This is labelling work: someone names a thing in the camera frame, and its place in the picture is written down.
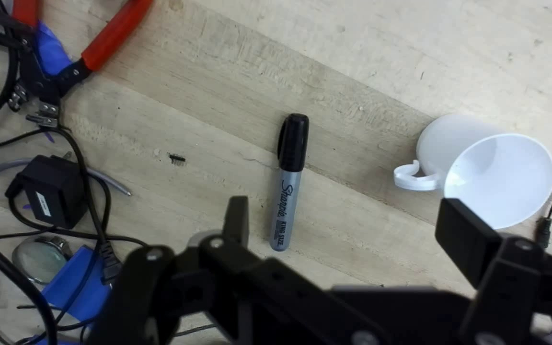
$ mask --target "white cup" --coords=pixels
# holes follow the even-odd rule
[[[494,229],[526,220],[552,193],[552,154],[538,139],[469,116],[429,122],[415,154],[392,170],[398,187],[461,198]]]

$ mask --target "pliers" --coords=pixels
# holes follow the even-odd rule
[[[128,0],[84,47],[78,60],[68,62],[57,74],[49,74],[38,51],[41,0],[15,0],[11,16],[22,30],[15,30],[18,41],[18,78],[7,101],[9,108],[18,110],[34,95],[39,105],[26,118],[38,126],[57,128],[61,122],[61,97],[89,72],[105,64],[137,26],[151,3],[153,0]]]

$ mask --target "wooden surface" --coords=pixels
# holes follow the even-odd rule
[[[78,55],[120,3],[45,1],[43,20]],[[415,135],[442,112],[552,149],[552,1],[156,0],[124,49],[64,99],[64,124],[89,166],[133,191],[114,193],[112,233],[181,250],[195,231],[220,227],[229,195],[248,195],[250,248],[266,256],[273,145],[292,110],[312,126],[291,248],[277,256],[321,287],[471,292],[432,241],[438,198],[396,189],[390,168],[413,156]],[[28,128],[1,110],[0,139]],[[39,135],[0,149],[0,160],[49,151],[68,147]],[[0,175],[0,233],[24,229],[1,195],[11,175]],[[0,275],[0,325],[13,336],[39,329],[34,312],[15,310],[20,302]]]

